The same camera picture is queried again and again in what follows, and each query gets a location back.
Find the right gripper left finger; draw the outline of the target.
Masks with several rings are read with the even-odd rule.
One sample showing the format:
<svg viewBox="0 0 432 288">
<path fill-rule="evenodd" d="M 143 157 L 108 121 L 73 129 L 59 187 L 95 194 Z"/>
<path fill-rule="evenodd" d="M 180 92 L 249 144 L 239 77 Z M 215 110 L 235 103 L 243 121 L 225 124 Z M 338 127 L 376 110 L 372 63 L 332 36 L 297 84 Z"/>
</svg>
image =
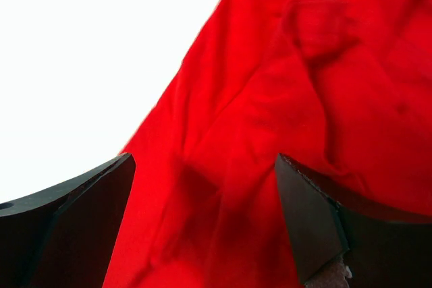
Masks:
<svg viewBox="0 0 432 288">
<path fill-rule="evenodd" d="M 2 287 L 102 287 L 136 163 L 121 154 L 1 204 Z"/>
</svg>

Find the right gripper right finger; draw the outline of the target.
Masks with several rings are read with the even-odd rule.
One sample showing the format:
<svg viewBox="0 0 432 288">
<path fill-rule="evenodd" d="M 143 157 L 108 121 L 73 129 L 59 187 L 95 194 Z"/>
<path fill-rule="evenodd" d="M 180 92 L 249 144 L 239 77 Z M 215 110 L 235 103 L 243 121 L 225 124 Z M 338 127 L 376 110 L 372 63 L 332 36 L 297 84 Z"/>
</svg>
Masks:
<svg viewBox="0 0 432 288">
<path fill-rule="evenodd" d="M 302 286 L 431 286 L 431 217 L 370 200 L 282 154 L 275 171 Z"/>
</svg>

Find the red t shirt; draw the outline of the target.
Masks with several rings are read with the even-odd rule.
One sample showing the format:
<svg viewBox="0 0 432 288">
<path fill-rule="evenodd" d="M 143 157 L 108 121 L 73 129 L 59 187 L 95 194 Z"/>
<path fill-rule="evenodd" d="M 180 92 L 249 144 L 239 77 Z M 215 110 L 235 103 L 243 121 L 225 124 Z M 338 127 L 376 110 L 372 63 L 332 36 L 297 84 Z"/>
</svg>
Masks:
<svg viewBox="0 0 432 288">
<path fill-rule="evenodd" d="M 105 287 L 297 287 L 278 154 L 431 213 L 431 0 L 221 0 L 124 150 Z"/>
</svg>

